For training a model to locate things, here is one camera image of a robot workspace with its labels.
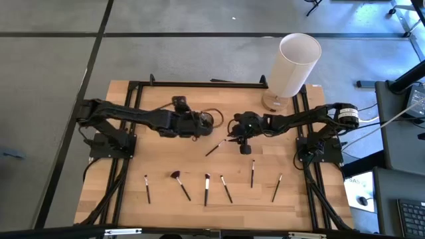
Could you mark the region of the black stand pole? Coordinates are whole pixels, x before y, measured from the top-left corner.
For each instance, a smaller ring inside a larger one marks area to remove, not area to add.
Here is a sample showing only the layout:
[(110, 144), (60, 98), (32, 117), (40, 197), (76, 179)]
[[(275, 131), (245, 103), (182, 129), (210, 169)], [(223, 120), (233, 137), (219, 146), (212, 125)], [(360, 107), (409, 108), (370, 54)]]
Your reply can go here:
[(425, 60), (411, 68), (394, 82), (389, 83), (388, 89), (391, 92), (402, 92), (423, 77), (425, 77)]

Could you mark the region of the white lamp with wooden base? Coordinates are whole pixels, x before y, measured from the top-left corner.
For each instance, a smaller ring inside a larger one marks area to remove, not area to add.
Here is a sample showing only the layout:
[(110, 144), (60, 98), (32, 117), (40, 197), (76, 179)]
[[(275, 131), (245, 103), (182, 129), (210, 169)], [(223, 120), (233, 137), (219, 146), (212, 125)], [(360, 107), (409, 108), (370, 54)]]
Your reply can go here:
[(262, 105), (271, 112), (284, 110), (296, 96), (321, 57), (320, 43), (310, 35), (292, 33), (279, 44), (278, 53), (262, 94)]

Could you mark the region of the black mesh pen cup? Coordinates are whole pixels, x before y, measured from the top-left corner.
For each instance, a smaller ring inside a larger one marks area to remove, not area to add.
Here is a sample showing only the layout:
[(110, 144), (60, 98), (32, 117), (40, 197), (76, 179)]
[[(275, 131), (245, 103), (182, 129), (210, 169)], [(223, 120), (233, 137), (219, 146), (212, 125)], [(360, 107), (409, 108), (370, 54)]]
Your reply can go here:
[(213, 116), (210, 113), (207, 113), (207, 115), (208, 115), (208, 118), (207, 119), (199, 118), (200, 119), (201, 126), (204, 126), (204, 127), (210, 127), (210, 126), (212, 126), (213, 127), (213, 125), (214, 125), (214, 118), (213, 118)]

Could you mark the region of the thick makeup brush white ferrule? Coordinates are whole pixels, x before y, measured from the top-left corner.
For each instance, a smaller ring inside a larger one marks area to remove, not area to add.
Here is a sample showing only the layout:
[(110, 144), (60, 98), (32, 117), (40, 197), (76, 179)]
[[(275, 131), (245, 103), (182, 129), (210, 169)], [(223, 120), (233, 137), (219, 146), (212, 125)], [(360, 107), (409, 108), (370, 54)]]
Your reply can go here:
[(205, 174), (205, 196), (204, 196), (204, 206), (208, 205), (209, 199), (209, 187), (210, 187), (211, 175), (209, 173)]

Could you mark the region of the dark grey desk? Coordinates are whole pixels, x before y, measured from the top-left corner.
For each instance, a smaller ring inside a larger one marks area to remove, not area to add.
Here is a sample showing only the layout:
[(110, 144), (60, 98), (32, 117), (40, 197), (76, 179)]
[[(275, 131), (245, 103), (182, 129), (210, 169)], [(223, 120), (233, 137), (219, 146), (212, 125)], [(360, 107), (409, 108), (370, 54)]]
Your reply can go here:
[(375, 167), (373, 182), (380, 233), (404, 238), (397, 200), (425, 202), (425, 176)]

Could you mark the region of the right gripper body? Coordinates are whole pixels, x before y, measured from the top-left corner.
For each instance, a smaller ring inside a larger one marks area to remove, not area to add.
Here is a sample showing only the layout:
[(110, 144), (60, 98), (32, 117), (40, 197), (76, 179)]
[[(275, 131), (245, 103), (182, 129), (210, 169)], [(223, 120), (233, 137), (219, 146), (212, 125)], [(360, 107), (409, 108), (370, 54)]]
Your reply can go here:
[(266, 126), (264, 118), (255, 112), (244, 112), (242, 114), (234, 114), (237, 125), (234, 127), (235, 136), (232, 138), (240, 138), (240, 153), (243, 155), (251, 154), (251, 146), (248, 140), (262, 134), (262, 128)]

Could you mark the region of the silver metal bracket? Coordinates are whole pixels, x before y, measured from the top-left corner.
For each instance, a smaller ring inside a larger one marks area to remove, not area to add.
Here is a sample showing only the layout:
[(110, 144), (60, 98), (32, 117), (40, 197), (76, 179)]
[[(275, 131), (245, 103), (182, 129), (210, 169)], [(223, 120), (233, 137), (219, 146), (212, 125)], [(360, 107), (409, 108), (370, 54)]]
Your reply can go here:
[(141, 234), (141, 228), (109, 228), (105, 229), (104, 236), (119, 236), (119, 235), (132, 235)]
[(317, 234), (312, 232), (288, 232), (290, 239), (327, 239), (326, 234)]

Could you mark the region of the fan-shaped makeup brush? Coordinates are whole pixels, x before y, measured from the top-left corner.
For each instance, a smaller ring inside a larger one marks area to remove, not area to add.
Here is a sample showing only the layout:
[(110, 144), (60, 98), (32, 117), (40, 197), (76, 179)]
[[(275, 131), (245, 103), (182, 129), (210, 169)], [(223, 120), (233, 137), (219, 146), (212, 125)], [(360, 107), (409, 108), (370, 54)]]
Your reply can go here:
[(187, 192), (187, 190), (186, 190), (185, 186), (183, 185), (183, 183), (182, 183), (182, 182), (181, 182), (181, 180), (180, 180), (180, 175), (181, 175), (181, 172), (180, 172), (180, 171), (174, 171), (174, 172), (172, 172), (172, 173), (171, 173), (170, 177), (171, 177), (171, 178), (173, 178), (173, 179), (175, 179), (175, 180), (179, 183), (179, 185), (180, 185), (181, 189), (183, 190), (183, 192), (184, 192), (184, 194), (185, 194), (186, 198), (187, 198), (189, 201), (191, 201), (191, 197), (190, 197), (190, 195), (188, 194), (188, 192)]

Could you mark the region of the metal cart frame with casters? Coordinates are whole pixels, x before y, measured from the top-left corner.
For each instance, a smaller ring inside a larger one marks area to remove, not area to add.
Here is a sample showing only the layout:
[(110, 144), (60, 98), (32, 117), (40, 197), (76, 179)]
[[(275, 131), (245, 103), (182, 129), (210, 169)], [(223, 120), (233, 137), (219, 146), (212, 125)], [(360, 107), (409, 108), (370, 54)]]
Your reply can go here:
[[(402, 35), (402, 37), (407, 38), (410, 41), (413, 49), (415, 50), (419, 58), (419, 61), (422, 62), (425, 60), (425, 54), (420, 49), (420, 46), (417, 43), (416, 37), (414, 36), (413, 32), (419, 25), (423, 25), (425, 27), (425, 0), (409, 0), (409, 1), (410, 1), (410, 5), (400, 5), (396, 2), (396, 0), (390, 0), (392, 8), (388, 11), (388, 14), (397, 15), (404, 29), (404, 34)], [(413, 26), (410, 27), (408, 23), (406, 22), (406, 20), (403, 18), (403, 16), (397, 12), (398, 9), (415, 12), (419, 17), (418, 21)]]

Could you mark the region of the grey electronic device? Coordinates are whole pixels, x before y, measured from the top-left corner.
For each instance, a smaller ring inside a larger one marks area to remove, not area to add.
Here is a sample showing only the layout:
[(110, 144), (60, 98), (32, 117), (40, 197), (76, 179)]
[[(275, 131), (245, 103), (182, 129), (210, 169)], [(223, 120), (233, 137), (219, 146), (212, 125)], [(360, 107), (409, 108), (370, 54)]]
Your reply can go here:
[(409, 108), (405, 114), (411, 118), (425, 117), (425, 87), (423, 85), (411, 86), (406, 94), (405, 107)]

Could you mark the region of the black chair base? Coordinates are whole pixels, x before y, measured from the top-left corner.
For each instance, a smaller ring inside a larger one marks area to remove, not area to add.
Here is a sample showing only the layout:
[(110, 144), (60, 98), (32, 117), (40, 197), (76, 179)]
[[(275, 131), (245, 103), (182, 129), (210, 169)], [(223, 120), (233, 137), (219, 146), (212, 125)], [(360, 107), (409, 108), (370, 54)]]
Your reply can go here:
[(304, 0), (307, 3), (311, 3), (312, 7), (311, 9), (306, 13), (306, 17), (310, 16), (312, 12), (314, 12), (318, 7), (319, 4), (323, 1), (323, 0)]

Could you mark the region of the black keyboard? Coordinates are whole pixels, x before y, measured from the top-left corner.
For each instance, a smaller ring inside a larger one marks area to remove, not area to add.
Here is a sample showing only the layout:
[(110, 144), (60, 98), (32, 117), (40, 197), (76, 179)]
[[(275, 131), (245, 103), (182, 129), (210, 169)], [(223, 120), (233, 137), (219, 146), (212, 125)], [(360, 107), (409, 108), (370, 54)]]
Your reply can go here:
[(425, 202), (398, 199), (402, 234), (408, 239), (425, 239)]

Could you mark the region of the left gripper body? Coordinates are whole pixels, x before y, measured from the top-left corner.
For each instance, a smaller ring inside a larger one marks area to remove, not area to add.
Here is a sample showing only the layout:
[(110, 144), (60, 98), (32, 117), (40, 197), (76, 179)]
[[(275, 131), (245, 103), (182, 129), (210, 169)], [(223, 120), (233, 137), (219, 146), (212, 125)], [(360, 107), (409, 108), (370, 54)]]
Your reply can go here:
[(175, 116), (171, 121), (171, 130), (183, 138), (200, 137), (203, 134), (200, 113), (187, 112)]

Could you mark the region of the black overhead rig beam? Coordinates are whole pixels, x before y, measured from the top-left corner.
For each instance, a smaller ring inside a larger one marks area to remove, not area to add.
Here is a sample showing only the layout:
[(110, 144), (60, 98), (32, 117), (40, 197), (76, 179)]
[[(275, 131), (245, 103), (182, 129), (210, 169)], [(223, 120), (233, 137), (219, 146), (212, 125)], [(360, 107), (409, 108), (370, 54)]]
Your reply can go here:
[[(104, 225), (76, 225), (59, 228), (39, 228), (30, 230), (16, 230), (0, 232), (0, 239), (81, 239), (104, 236), (105, 229), (118, 228), (109, 224)], [(190, 229), (190, 228), (141, 228), (141, 234), (182, 234), (223, 238), (225, 236), (264, 236), (288, 238), (285, 230), (220, 230), (220, 229)], [(354, 230), (322, 229), (310, 231), (317, 234), (326, 234), (327, 239), (407, 239), (382, 234), (363, 234)]]

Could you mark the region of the black aluminium table frame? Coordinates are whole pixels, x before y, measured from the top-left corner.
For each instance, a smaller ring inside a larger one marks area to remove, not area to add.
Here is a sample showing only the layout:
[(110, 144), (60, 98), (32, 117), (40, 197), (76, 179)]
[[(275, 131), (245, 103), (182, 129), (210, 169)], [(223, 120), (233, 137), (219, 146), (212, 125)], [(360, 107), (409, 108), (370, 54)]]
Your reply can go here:
[[(226, 138), (226, 126), (235, 113), (265, 112), (260, 98), (263, 87), (220, 87), (209, 82), (154, 82), (140, 94), (130, 92), (126, 81), (110, 83), (108, 101), (122, 104), (129, 94), (140, 99), (144, 110), (168, 104), (173, 96), (185, 96), (194, 110), (210, 109), (218, 127), (210, 136), (196, 141), (160, 137), (143, 125), (134, 133), (137, 143), (129, 161), (122, 194), (112, 197), (107, 222), (142, 228), (190, 228), (236, 230), (312, 230), (305, 179), (294, 164), (295, 129), (277, 136), (258, 136), (249, 141), (252, 152), (242, 155), (235, 143), (225, 141), (208, 157), (205, 155)], [(254, 185), (250, 188), (252, 160)], [(180, 171), (179, 183), (170, 177)], [(204, 206), (205, 174), (211, 175), (208, 205)], [(275, 201), (272, 196), (283, 174)], [(148, 204), (144, 175), (148, 176), (151, 204)], [(224, 176), (230, 203), (220, 175)]]

